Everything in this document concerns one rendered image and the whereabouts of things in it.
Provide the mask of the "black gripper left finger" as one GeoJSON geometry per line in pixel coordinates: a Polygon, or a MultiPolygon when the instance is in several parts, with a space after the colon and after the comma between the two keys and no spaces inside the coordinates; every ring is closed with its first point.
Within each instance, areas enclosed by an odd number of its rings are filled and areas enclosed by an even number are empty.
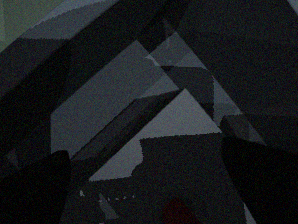
{"type": "Polygon", "coordinates": [[[0,224],[60,224],[71,177],[61,149],[0,180],[0,224]]]}

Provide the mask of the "dark red peg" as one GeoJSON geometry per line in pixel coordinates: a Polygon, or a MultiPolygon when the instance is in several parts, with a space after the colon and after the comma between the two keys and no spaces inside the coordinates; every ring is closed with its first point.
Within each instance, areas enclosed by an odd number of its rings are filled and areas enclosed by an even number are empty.
{"type": "Polygon", "coordinates": [[[166,202],[161,213],[165,224],[202,224],[184,204],[180,197],[174,197],[166,202]]]}

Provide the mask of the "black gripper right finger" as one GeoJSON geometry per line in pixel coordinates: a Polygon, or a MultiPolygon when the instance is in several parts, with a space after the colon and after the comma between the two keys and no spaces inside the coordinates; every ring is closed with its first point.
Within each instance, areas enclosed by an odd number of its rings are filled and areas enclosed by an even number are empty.
{"type": "Polygon", "coordinates": [[[298,224],[297,153],[223,137],[221,157],[257,224],[298,224]]]}

